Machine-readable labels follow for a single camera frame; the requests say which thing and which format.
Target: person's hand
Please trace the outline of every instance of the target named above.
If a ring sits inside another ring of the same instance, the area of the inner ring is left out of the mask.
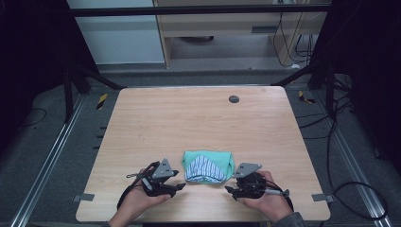
[[[112,227],[128,226],[150,207],[168,201],[169,199],[171,199],[170,195],[149,197],[144,192],[142,181],[139,181],[127,194],[118,211],[112,219],[110,219],[109,224]]]
[[[268,171],[257,172],[260,173],[264,179],[273,182],[273,178]],[[262,212],[274,223],[293,213],[286,199],[281,195],[265,193],[259,199],[239,198],[237,200],[248,207]]]

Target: teal cloth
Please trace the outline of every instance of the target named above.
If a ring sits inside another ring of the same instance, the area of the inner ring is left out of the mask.
[[[185,179],[189,182],[223,183],[235,171],[234,158],[230,151],[186,151],[182,165]]]

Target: black cable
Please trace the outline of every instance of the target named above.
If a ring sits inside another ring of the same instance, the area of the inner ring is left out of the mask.
[[[304,117],[309,117],[309,116],[315,116],[315,115],[322,115],[323,113],[312,113],[312,114],[307,114],[307,115],[302,115],[302,116],[296,116],[295,118],[304,118]]]
[[[275,38],[276,38],[277,32],[279,31],[279,28],[281,27],[281,33],[282,33],[282,35],[283,35],[284,44],[286,45],[286,50],[287,50],[288,56],[289,56],[295,63],[304,62],[304,61],[294,60],[294,59],[291,57],[291,54],[289,53],[289,48],[288,48],[286,36],[284,35],[284,30],[283,30],[282,22],[283,22],[283,12],[280,13],[280,20],[279,20],[279,22],[278,22],[277,29],[276,29],[276,31],[275,31],[275,33],[274,33],[274,36],[273,36],[273,46],[274,46],[274,50],[275,50],[275,52],[276,52],[277,57],[279,56],[279,54],[278,54],[277,48],[275,47]],[[281,62],[280,62],[280,64],[281,64],[282,66],[284,66],[284,67],[289,67],[289,66],[291,66],[291,65],[285,65],[285,64],[283,64],[283,63],[281,63]]]
[[[313,121],[313,122],[311,122],[311,123],[309,123],[309,124],[306,124],[306,125],[300,126],[299,128],[300,128],[300,129],[303,129],[303,128],[306,128],[306,127],[309,127],[309,126],[315,125],[315,124],[317,124],[317,123],[319,123],[319,122],[323,121],[323,120],[324,120],[325,118],[327,118],[327,117],[329,117],[329,115],[326,115],[326,116],[324,116],[324,117],[322,117],[322,118],[320,118],[320,119],[318,119],[318,120],[316,120],[316,121]]]
[[[39,122],[43,121],[44,118],[45,118],[46,115],[47,115],[47,111],[46,111],[45,109],[42,109],[42,108],[32,108],[32,111],[43,111],[43,112],[44,112],[44,115],[42,116],[41,119],[37,120],[36,122],[30,123],[30,124],[25,124],[25,125],[22,125],[21,127],[34,126],[34,125],[38,124]]]
[[[313,43],[314,43],[313,35],[309,35],[308,37],[309,37],[309,39],[307,41],[307,49],[306,50],[298,50],[299,43],[300,43],[301,39],[304,39],[304,35],[299,36],[297,44],[295,44],[295,48],[294,48],[295,54],[297,56],[305,58],[306,65],[308,65],[308,62],[310,62],[310,58],[312,57],[312,54],[313,54],[312,48],[313,48]]]
[[[312,56],[312,58],[310,59],[310,62],[312,64],[309,64],[308,65],[309,67],[302,68],[298,72],[296,72],[296,73],[292,74],[291,76],[289,76],[288,78],[282,79],[282,80],[280,80],[278,82],[275,82],[275,83],[272,83],[271,85],[272,86],[285,86],[285,85],[289,84],[290,82],[292,82],[293,80],[295,80],[295,79],[299,78],[300,76],[304,75],[305,73],[308,73],[311,69],[315,68],[317,65],[319,65],[320,62],[319,61],[314,61],[314,60],[316,60],[318,58],[321,58],[321,54],[324,53],[324,51],[326,51],[326,49],[329,48],[330,45],[332,45],[332,43],[337,40],[339,35],[345,29],[345,27],[355,17],[355,15],[357,14],[357,11],[359,10],[359,8],[362,5],[363,1],[364,0],[359,0],[359,2],[357,3],[357,6],[355,7],[355,10],[351,13],[351,15],[348,17],[348,19],[340,26],[340,28],[335,32],[335,34],[330,37],[331,39],[328,42],[326,42],[326,44],[320,49],[320,51],[319,52],[314,52],[314,56]]]
[[[322,137],[303,137],[303,139],[308,139],[308,140],[314,140],[314,139],[325,139],[325,138],[327,138],[328,137],[328,135],[326,135],[326,136],[322,136]]]
[[[368,184],[366,184],[366,183],[361,183],[361,182],[347,182],[347,183],[343,183],[343,184],[341,184],[340,186],[338,186],[336,189],[334,189],[334,186],[333,186],[333,181],[332,181],[331,173],[330,173],[330,142],[331,142],[331,135],[333,134],[334,130],[335,130],[336,127],[337,127],[337,113],[338,113],[341,109],[344,109],[345,107],[348,107],[349,104],[351,103],[350,101],[348,101],[348,102],[342,104],[342,105],[339,107],[340,100],[342,100],[343,98],[346,98],[346,97],[348,97],[348,96],[344,96],[344,97],[340,98],[339,101],[336,103],[336,107],[335,107],[335,111],[334,111],[334,115],[333,115],[332,126],[331,126],[331,128],[330,128],[329,136],[328,136],[328,138],[327,138],[327,148],[326,148],[326,149],[327,149],[327,153],[326,153],[326,171],[327,171],[327,179],[328,179],[328,181],[329,181],[330,188],[331,188],[331,190],[332,190],[332,192],[333,192],[333,196],[334,196],[345,208],[347,208],[347,209],[348,209],[349,211],[351,211],[353,214],[355,214],[355,215],[357,215],[357,216],[359,216],[359,217],[361,217],[361,218],[365,218],[365,219],[368,219],[368,220],[380,220],[380,219],[383,219],[384,217],[387,216],[387,214],[388,214],[388,212],[389,212],[389,206],[388,206],[386,200],[384,199],[384,197],[383,197],[377,190],[375,190],[373,187],[371,187],[370,185],[368,185]],[[373,218],[373,217],[370,217],[370,216],[366,216],[366,215],[363,215],[363,214],[361,214],[360,212],[356,211],[355,209],[352,209],[347,203],[345,203],[337,194],[338,194],[338,192],[339,192],[341,189],[343,189],[343,187],[345,187],[345,186],[347,186],[347,185],[351,185],[351,184],[356,184],[356,185],[365,186],[365,187],[368,187],[368,188],[370,188],[371,190],[373,190],[373,191],[377,194],[377,196],[381,199],[381,201],[384,203],[384,205],[383,205],[383,208],[384,208],[383,215],[381,215],[380,217],[377,217],[377,218]]]
[[[279,192],[284,192],[284,190],[281,189],[281,187],[279,187],[276,183],[271,182],[269,180],[266,180],[266,185],[267,185],[268,189],[273,189],[273,190],[278,190]],[[289,205],[289,208],[291,208],[291,210],[294,211],[294,205],[292,204],[291,198],[289,196],[284,196],[284,199],[286,199],[286,201]]]

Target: floor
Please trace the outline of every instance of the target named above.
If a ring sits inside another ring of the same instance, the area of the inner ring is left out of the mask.
[[[303,50],[306,44],[307,40],[300,41],[299,49]],[[296,57],[296,53],[293,56],[301,61],[305,59]],[[171,57],[168,68],[141,65],[125,72],[104,71],[103,76],[130,87],[269,85],[306,64],[297,62],[282,66],[266,36],[215,37],[211,42],[202,38],[176,39]],[[346,76],[338,77],[351,84]],[[302,77],[286,87],[300,126],[320,120],[325,115],[324,88],[309,91],[305,84],[307,79],[308,76]],[[27,226],[84,226],[75,219],[78,203],[73,198],[84,190],[101,144],[103,127],[108,124],[118,96],[118,91],[94,80],[89,81],[92,84],[89,95],[78,95],[74,91],[74,100],[81,104],[77,106],[79,115],[75,124],[67,129],[65,141],[58,140],[61,131],[65,131],[62,87],[35,99],[34,109],[9,146],[12,155],[0,165],[0,226],[9,226],[16,220],[18,212],[23,212],[18,217],[24,217]],[[301,100],[299,91],[315,103]],[[108,94],[105,105],[96,110],[99,97],[105,93]],[[344,95],[342,91],[335,93],[336,99]],[[339,201],[334,201],[330,205],[332,217],[324,226],[401,226],[401,177],[390,162],[375,158],[372,143],[353,114],[352,106],[338,113],[338,126],[327,146],[326,135],[331,123],[324,119],[301,129],[323,192],[332,193],[326,162],[327,155],[330,155],[333,185],[337,187],[349,181],[369,183],[385,198],[389,214],[386,219],[374,222],[360,218]],[[59,148],[59,152],[53,152],[55,147]],[[364,215],[380,212],[380,204],[384,204],[379,202],[376,205],[377,196],[364,187],[347,186],[339,192],[339,197]],[[29,204],[23,205],[24,201],[29,201]],[[309,222],[308,225],[318,226],[320,223]]]

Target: white cabinet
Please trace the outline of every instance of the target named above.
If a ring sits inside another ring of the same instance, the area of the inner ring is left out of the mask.
[[[331,0],[296,0],[297,4],[329,3]],[[276,0],[153,0],[156,7],[178,6],[264,6]],[[291,63],[290,55],[301,34],[319,34],[325,12],[220,13],[194,15],[159,15],[158,22],[166,64],[174,37],[270,35],[282,64]]]
[[[67,0],[71,9],[153,7],[151,0]],[[77,17],[96,64],[164,63],[155,16]]]

